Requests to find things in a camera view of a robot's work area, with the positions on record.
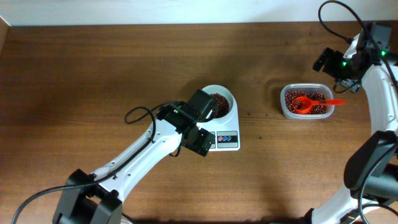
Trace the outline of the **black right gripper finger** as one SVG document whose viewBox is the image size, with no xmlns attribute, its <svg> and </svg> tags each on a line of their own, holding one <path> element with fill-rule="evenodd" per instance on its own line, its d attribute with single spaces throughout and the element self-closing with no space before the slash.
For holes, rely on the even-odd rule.
<svg viewBox="0 0 398 224">
<path fill-rule="evenodd" d="M 335 83 L 336 93 L 346 93 L 348 91 L 357 93 L 360 88 L 361 88 L 361 83 L 359 80 L 339 79 Z"/>
<path fill-rule="evenodd" d="M 317 60 L 314 62 L 312 69 L 316 72 L 319 72 L 321 68 L 326 64 L 327 60 L 330 58 L 331 55 L 331 49 L 326 48 L 320 56 L 317 58 Z"/>
</svg>

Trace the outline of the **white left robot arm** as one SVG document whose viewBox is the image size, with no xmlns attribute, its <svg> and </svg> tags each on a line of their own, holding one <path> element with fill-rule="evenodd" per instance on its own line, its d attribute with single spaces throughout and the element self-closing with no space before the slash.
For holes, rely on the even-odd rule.
<svg viewBox="0 0 398 224">
<path fill-rule="evenodd" d="M 214 134 L 199 128 L 218 111 L 216 100 L 197 90 L 187 101 L 169 101 L 147 109 L 152 122 L 142 136 L 112 161 L 67 179 L 53 223 L 122 223 L 123 203 L 134 186 L 164 157 L 181 147 L 206 156 Z"/>
</svg>

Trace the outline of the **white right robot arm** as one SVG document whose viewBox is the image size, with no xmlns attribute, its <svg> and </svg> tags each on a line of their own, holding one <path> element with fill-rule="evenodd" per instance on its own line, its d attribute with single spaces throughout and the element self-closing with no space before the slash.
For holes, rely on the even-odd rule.
<svg viewBox="0 0 398 224">
<path fill-rule="evenodd" d="M 371 118 L 370 138 L 349 158 L 344 184 L 326 203 L 310 209 L 306 223 L 367 222 L 365 214 L 383 208 L 396 214 L 397 54 L 389 50 L 392 27 L 373 22 L 351 39 L 346 53 L 325 49 L 313 64 L 337 82 L 349 80 L 365 91 Z"/>
</svg>

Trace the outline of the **red plastic scoop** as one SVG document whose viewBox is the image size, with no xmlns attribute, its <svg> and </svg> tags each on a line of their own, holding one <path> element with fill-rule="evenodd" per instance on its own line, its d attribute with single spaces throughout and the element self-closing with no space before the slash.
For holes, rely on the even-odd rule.
<svg viewBox="0 0 398 224">
<path fill-rule="evenodd" d="M 336 105 L 344 105 L 345 100 L 311 100 L 308 97 L 300 96 L 293 100 L 292 106 L 297 114 L 308 114 L 311 112 L 313 106 L 336 106 Z"/>
</svg>

